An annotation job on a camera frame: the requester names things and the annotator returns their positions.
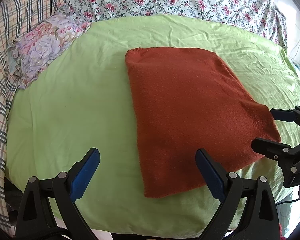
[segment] pink flower pattern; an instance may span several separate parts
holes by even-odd
[[[271,0],[66,0],[74,18],[101,21],[171,14],[236,26],[287,48],[284,15]]]
[[[67,4],[8,47],[8,68],[25,89],[49,64],[90,28],[90,21],[74,20]]]

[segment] plaid blanket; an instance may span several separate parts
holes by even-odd
[[[51,16],[65,0],[3,0],[0,3],[0,227],[13,236],[4,196],[8,113],[17,90],[7,68],[7,47],[35,25]]]

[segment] wrinkled sheet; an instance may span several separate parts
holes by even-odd
[[[7,48],[13,39],[28,33],[55,13],[64,0],[3,0],[0,3],[0,227],[15,234],[10,225],[4,196],[8,113],[17,90],[17,78],[7,67]]]
[[[102,21],[171,14],[236,26],[287,49],[285,16],[271,0],[66,0],[74,16]]]
[[[96,147],[100,165],[76,201],[91,228],[165,238],[198,236],[219,205],[206,186],[159,199],[144,197],[125,54],[161,46],[213,51],[256,102],[269,108],[300,106],[300,79],[284,49],[253,33],[167,15],[92,23],[36,82],[17,91],[9,114],[6,174],[11,181],[23,190],[31,176],[54,178]],[[300,143],[296,124],[276,124],[283,143]],[[266,176],[276,202],[291,191],[282,186],[282,171],[270,159],[238,174]],[[243,202],[231,228],[242,211]]]

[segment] pillow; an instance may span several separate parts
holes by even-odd
[[[15,39],[8,48],[8,66],[10,73],[18,77],[18,88],[26,89],[89,28],[90,22],[73,20],[69,6],[64,4],[32,31]]]

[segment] metal bolt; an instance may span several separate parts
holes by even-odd
[[[37,178],[36,178],[35,176],[33,176],[33,177],[31,177],[31,178],[29,179],[29,182],[30,182],[30,183],[33,183],[33,182],[35,182],[36,179],[37,179]]]
[[[229,172],[229,177],[235,179],[237,174],[235,172]]]
[[[291,172],[292,172],[292,173],[296,173],[296,172],[297,172],[297,168],[296,168],[295,166],[292,166],[292,167],[291,167]]]
[[[66,172],[60,172],[59,174],[58,174],[58,177],[60,178],[60,179],[63,179],[63,178],[65,178],[67,176],[67,173]]]
[[[264,176],[261,176],[261,177],[260,177],[260,180],[261,180],[262,182],[267,182],[267,178],[264,177]]]

